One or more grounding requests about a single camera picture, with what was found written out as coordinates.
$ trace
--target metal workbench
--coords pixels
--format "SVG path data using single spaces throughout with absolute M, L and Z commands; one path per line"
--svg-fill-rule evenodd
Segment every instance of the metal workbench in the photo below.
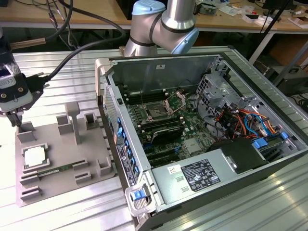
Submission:
M 281 107 L 306 133 L 307 117 L 297 113 L 287 98 L 272 94 L 272 85 L 247 65 L 242 56 L 228 47 L 194 48 L 191 52 L 224 51 L 248 76 Z M 16 54 L 27 75 L 50 73 L 67 52 Z M 95 101 L 94 61 L 119 56 L 118 50 L 85 51 L 71 60 L 50 82 L 24 121 L 34 126 L 55 123 L 64 114 L 64 103 L 78 101 L 80 117 L 99 111 Z M 250 90 L 240 81 L 244 95 Z M 19 208 L 15 205 L 14 132 L 6 118 L 0 118 L 0 230 L 134 230 L 118 177 Z M 308 230 L 308 155 L 268 179 L 255 183 L 218 201 L 201 207 L 157 230 Z

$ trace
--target warning label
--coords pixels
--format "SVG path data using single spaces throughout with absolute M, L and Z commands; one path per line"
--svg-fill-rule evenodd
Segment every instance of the warning label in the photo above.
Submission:
M 186 165 L 181 169 L 194 192 L 220 182 L 219 177 L 207 159 Z

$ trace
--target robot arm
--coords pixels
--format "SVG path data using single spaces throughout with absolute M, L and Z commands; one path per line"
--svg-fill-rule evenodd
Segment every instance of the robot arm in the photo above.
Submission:
M 26 78 L 21 73 L 0 28 L 0 116 L 8 117 L 12 127 L 21 126 L 23 111 L 43 94 L 47 80 L 42 74 Z
M 172 54 L 186 53 L 196 41 L 195 0 L 169 0 L 167 9 L 155 0 L 134 4 L 129 41 L 124 56 L 150 56 L 160 46 Z
M 194 28 L 194 5 L 195 0 L 169 0 L 165 10 L 155 0 L 136 2 L 125 56 L 155 55 L 156 45 L 172 54 L 186 53 L 199 34 Z M 0 28 L 0 116 L 8 117 L 13 127 L 21 126 L 24 110 L 43 94 L 50 78 L 42 74 L 26 78 L 21 73 Z

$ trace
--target blue clip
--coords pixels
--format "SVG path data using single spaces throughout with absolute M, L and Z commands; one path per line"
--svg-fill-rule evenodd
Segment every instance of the blue clip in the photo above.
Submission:
M 128 154 L 129 159 L 130 159 L 132 157 L 132 155 L 133 155 L 133 152 L 131 151 L 130 148 L 128 148 L 127 154 Z
M 253 145 L 255 146 L 255 148 L 259 149 L 261 147 L 268 145 L 268 143 L 265 141 L 264 138 L 259 138 L 253 142 Z
M 281 137 L 286 140 L 289 136 L 287 133 L 285 133 L 284 131 L 281 133 Z
M 117 131 L 117 136 L 120 137 L 122 136 L 123 133 L 123 128 L 119 128 L 119 131 Z
M 138 177 L 139 176 L 139 169 L 138 169 L 137 166 L 134 167 L 134 171 L 135 171 L 136 176 Z
M 138 191 L 135 191 L 133 194 L 132 194 L 132 199 L 134 201 L 138 201 L 140 199 L 143 199 L 146 197 L 146 194 L 145 194 L 145 191 L 144 190 L 138 190 Z
M 128 141 L 125 141 L 125 146 L 126 146 L 127 148 L 129 148 L 129 142 L 128 142 Z
M 130 165 L 134 167 L 135 164 L 136 164 L 135 158 L 132 157 L 132 158 L 131 158 L 131 161 L 130 161 Z

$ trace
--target silver metal chassis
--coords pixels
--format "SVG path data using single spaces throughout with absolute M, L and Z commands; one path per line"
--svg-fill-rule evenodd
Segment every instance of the silver metal chassis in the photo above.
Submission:
M 123 102 L 125 102 L 123 100 L 118 88 L 114 85 L 113 75 L 114 74 L 116 75 L 117 81 L 122 80 L 122 79 L 126 79 L 127 81 L 124 82 L 124 84 L 127 84 L 127 82 L 129 81 L 127 79 L 127 77 L 129 76 L 129 73 L 133 73 L 136 70 L 133 67 L 134 61 L 137 61 L 137 62 L 139 61 L 140 64 L 147 63 L 149 65 L 149 66 L 147 66 L 147 69 L 151 70 L 151 68 L 153 68 L 153 66 L 158 64 L 157 61 L 160 61 L 161 62 L 160 64 L 164 64 L 168 59 L 171 59 L 171 60 L 179 59 L 179 61 L 180 61 L 180 59 L 185 60 L 185 58 L 187 58 L 187 61 L 189 61 L 189 59 L 194 59 L 195 57 L 198 57 L 198 56 L 199 57 L 206 57 L 207 53 L 196 55 L 196 56 L 187 55 L 187 56 L 181 56 L 181 57 L 138 58 L 138 59 L 133 59 L 133 60 L 121 60 L 121 59 L 120 60 L 119 59 L 113 60 L 113 59 L 111 59 L 110 63 L 108 64 L 108 67 L 111 67 L 111 68 L 109 69 L 108 73 L 105 74 L 105 76 L 108 76 L 110 83 L 106 84 L 106 86 L 107 86 L 107 88 L 112 89 L 114 96 L 115 96 L 115 99 L 121 99 Z M 107 63 L 106 59 L 101 60 L 101 62 Z M 120 72 L 119 68 L 117 66 L 121 62 L 124 62 L 124 63 L 127 62 L 128 63 L 127 64 L 128 69 L 121 69 L 121 72 Z M 242 67 L 231 65 L 227 61 L 223 61 L 223 62 L 225 62 L 225 64 L 228 65 L 229 68 L 231 69 L 230 75 L 233 78 L 236 78 L 236 79 L 233 79 L 233 82 L 241 83 L 242 86 L 239 84 L 240 87 L 248 89 L 248 91 L 241 90 L 241 92 L 244 93 L 247 96 L 252 96 L 252 95 L 256 96 L 258 98 L 258 101 L 262 101 L 265 104 L 265 107 L 270 111 L 271 115 L 273 115 L 273 117 L 275 118 L 274 120 L 278 121 L 278 123 L 281 124 L 284 127 L 284 129 L 286 129 L 288 131 L 288 133 L 290 135 L 294 134 L 294 130 L 292 130 L 289 127 L 289 124 L 287 124 L 286 121 L 284 121 L 274 111 L 272 111 L 268 102 L 261 100 L 260 95 L 257 94 L 256 89 L 254 89 L 248 83 L 246 83 L 243 75 L 235 70 L 238 67 L 239 68 L 242 68 Z M 153 88 L 153 86 L 151 86 L 151 78 L 155 79 L 155 74 L 153 74 L 151 71 L 149 71 L 148 73 L 150 73 L 150 74 L 149 74 L 149 76 L 145 76 L 145 80 L 149 82 L 150 89 L 155 89 L 155 88 Z M 135 73 L 135 75 L 132 75 L 132 76 L 140 76 L 140 73 L 137 72 L 137 73 Z M 266 79 L 264 77 L 260 77 L 260 79 L 263 82 L 266 82 Z M 275 92 L 277 95 L 279 94 L 279 91 L 275 88 L 272 88 L 271 91 Z M 167 185 L 169 185 L 169 187 L 166 190 L 166 185 L 164 185 L 162 183 L 167 180 L 167 178 L 165 176 L 167 174 L 167 172 L 163 173 L 163 169 L 167 169 L 168 166 L 163 166 L 163 167 L 160 167 L 160 168 L 154 169 L 154 170 L 150 170 L 148 168 L 149 164 L 147 163 L 147 159 L 146 159 L 146 156 L 144 154 L 144 151 L 142 150 L 142 147 L 141 147 L 141 144 L 138 140 L 137 134 L 136 134 L 136 132 L 135 132 L 133 126 L 132 126 L 132 123 L 130 121 L 126 107 L 124 106 L 124 104 L 119 104 L 118 102 L 116 102 L 115 108 L 117 110 L 116 116 L 121 119 L 122 124 L 124 125 L 124 128 L 125 128 L 124 131 L 126 132 L 129 143 L 131 144 L 131 147 L 132 147 L 133 154 L 134 154 L 134 156 L 136 157 L 136 160 L 137 160 L 137 166 L 139 167 L 139 169 L 143 170 L 143 175 L 139 176 L 139 179 L 138 179 L 138 182 L 137 182 L 139 187 L 134 185 L 132 188 L 127 188 L 126 191 L 125 191 L 125 196 L 128 200 L 128 204 L 129 204 L 131 213 L 132 213 L 133 216 L 138 217 L 140 224 L 137 228 L 139 230 L 148 230 L 148 229 L 151 229 L 152 227 L 156 227 L 157 225 L 161 225 L 161 224 L 167 222 L 170 219 L 173 219 L 173 218 L 176 218 L 177 216 L 183 215 L 187 211 L 191 211 L 193 209 L 199 208 L 202 205 L 205 205 L 207 203 L 215 201 L 215 200 L 217 200 L 217 199 L 219 199 L 219 198 L 221 198 L 221 197 L 223 197 L 223 196 L 225 196 L 229 193 L 232 193 L 232 192 L 234 192 L 238 189 L 241 189 L 245 186 L 248 186 L 249 184 L 252 184 L 252 183 L 254 183 L 258 180 L 266 178 L 269 175 L 271 175 L 272 173 L 281 169 L 282 167 L 284 167 L 284 166 L 288 165 L 289 163 L 295 161 L 299 157 L 302 157 L 304 154 L 307 153 L 307 150 L 308 150 L 307 145 L 305 144 L 305 142 L 307 142 L 307 140 L 305 142 L 303 142 L 303 140 L 301 140 L 301 138 L 296 136 L 302 142 L 302 147 L 301 147 L 300 151 L 293 153 L 293 154 L 290 154 L 288 156 L 285 156 L 284 158 L 276 160 L 276 161 L 269 163 L 269 164 L 267 164 L 263 167 L 259 167 L 257 169 L 250 170 L 250 171 L 247 171 L 247 172 L 242 173 L 240 175 L 234 176 L 232 179 L 225 180 L 224 182 L 221 182 L 220 184 L 212 185 L 211 187 L 203 189 L 199 192 L 186 193 L 185 196 L 182 195 L 182 196 L 179 196 L 178 199 L 174 199 L 174 197 L 172 198 L 172 194 L 180 193 L 180 189 L 179 189 L 178 185 L 173 185 L 172 182 L 176 179 L 175 177 L 183 176 L 183 174 L 181 173 L 179 176 L 173 176 L 172 178 L 170 178 L 170 181 L 167 183 Z M 152 195 L 152 199 L 155 200 L 155 202 L 156 202 L 155 209 L 154 209 L 154 206 L 153 206 L 153 202 L 149 205 L 148 210 L 146 210 L 146 208 L 142 208 L 142 209 L 135 208 L 133 201 L 130 199 L 130 193 L 133 190 L 136 190 L 138 188 L 139 189 L 143 188 L 145 184 L 147 185 L 148 188 L 152 189 L 150 193 Z M 153 216 L 151 218 L 142 218 L 141 215 L 143 213 L 151 213 L 151 212 L 155 212 L 155 216 Z
M 254 67 L 249 67 L 238 52 L 228 47 L 199 47 L 191 52 L 205 51 L 226 52 L 307 132 L 307 120 L 303 120 L 306 115 L 294 110 L 292 102 L 281 97 L 281 93 L 271 93 L 268 81 L 259 79 L 262 75 Z M 14 56 L 21 70 L 29 76 L 41 71 L 49 73 L 66 55 L 68 52 L 19 53 Z M 25 113 L 25 120 L 31 120 L 35 126 L 56 122 L 56 115 L 64 113 L 64 103 L 69 101 L 78 101 L 82 104 L 82 112 L 95 112 L 98 116 L 93 63 L 98 58 L 112 56 L 120 56 L 119 51 L 85 51 L 72 59 L 50 83 L 43 97 Z M 0 175 L 1 230 L 36 230 L 38 224 L 42 230 L 89 227 L 93 231 L 135 230 L 119 177 L 38 204 L 17 207 L 14 204 L 15 129 L 11 128 L 7 118 L 2 117 L 0 127 L 0 154 L 1 161 L 5 163 L 1 169 L 1 173 L 5 171 L 5 174 Z M 308 155 L 261 182 L 165 223 L 156 230 L 308 230 L 307 191 Z

